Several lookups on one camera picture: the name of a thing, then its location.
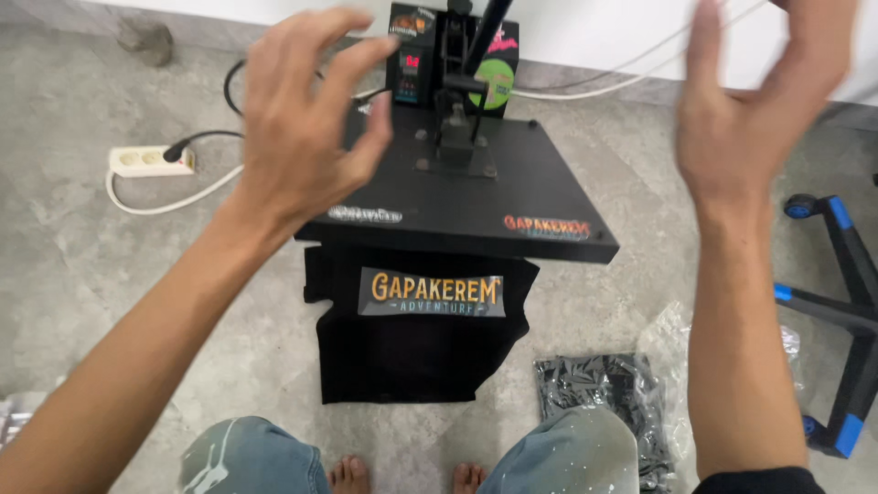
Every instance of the black clothing in plastic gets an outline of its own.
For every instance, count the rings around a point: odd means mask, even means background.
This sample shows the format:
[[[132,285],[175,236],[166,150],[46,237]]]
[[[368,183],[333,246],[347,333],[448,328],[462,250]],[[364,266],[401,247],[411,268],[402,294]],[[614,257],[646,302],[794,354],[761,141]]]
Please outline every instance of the black clothing in plastic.
[[[716,474],[704,479],[693,494],[825,494],[806,469],[760,470]]]
[[[673,461],[662,430],[659,382],[648,362],[630,353],[539,360],[534,363],[543,420],[581,405],[612,410],[634,433],[640,491],[666,494]]]
[[[305,301],[333,302],[317,322],[323,403],[474,400],[476,389],[497,370],[515,341],[527,334],[524,300],[539,272],[538,267],[520,259],[338,244],[306,249],[305,264]],[[473,316],[478,310],[463,312],[463,316],[450,312],[363,316],[364,268],[405,273],[412,278],[502,277],[505,317]]]

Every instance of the heat press machine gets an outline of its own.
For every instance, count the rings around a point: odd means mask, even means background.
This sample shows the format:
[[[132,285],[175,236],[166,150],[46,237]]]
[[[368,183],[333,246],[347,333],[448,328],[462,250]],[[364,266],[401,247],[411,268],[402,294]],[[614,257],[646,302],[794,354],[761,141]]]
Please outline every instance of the heat press machine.
[[[496,258],[608,264],[608,225],[536,120],[504,119],[515,80],[511,0],[482,18],[468,0],[439,11],[392,4],[387,59],[394,137],[375,177],[308,222],[298,240]],[[368,105],[351,108],[349,149]]]

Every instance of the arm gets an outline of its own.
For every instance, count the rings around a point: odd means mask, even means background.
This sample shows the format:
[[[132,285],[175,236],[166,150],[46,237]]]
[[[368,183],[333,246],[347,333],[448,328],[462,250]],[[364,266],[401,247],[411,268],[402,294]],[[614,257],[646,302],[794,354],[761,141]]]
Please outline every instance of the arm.
[[[789,0],[790,41],[759,91],[726,95],[716,0],[701,0],[679,108],[677,162],[701,259],[689,341],[689,416],[701,478],[807,467],[772,291],[771,183],[844,77],[855,0]]]
[[[370,23],[351,9],[302,14],[251,48],[241,182],[4,450],[0,492],[106,492],[253,274],[308,219],[368,181],[391,139],[389,99],[376,101],[350,153],[339,149],[342,123],[354,85],[396,41],[348,48],[315,97],[310,85],[319,52]]]

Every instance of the heat transfer sticker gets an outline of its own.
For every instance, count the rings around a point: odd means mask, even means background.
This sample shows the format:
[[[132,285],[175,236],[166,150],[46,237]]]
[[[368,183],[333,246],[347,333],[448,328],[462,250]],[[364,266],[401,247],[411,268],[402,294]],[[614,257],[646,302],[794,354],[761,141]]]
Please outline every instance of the heat transfer sticker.
[[[357,314],[505,317],[503,277],[426,278],[364,267]]]

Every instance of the black t-shirt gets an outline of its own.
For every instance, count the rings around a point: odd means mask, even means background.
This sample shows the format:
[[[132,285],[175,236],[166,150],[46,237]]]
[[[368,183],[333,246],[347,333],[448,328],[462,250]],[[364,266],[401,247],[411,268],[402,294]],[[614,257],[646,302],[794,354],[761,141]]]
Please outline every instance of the black t-shirt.
[[[715,474],[704,479],[693,494],[825,494],[806,469],[761,470]]]
[[[539,268],[481,258],[324,244],[305,250],[323,403],[447,403],[475,391],[527,334]]]

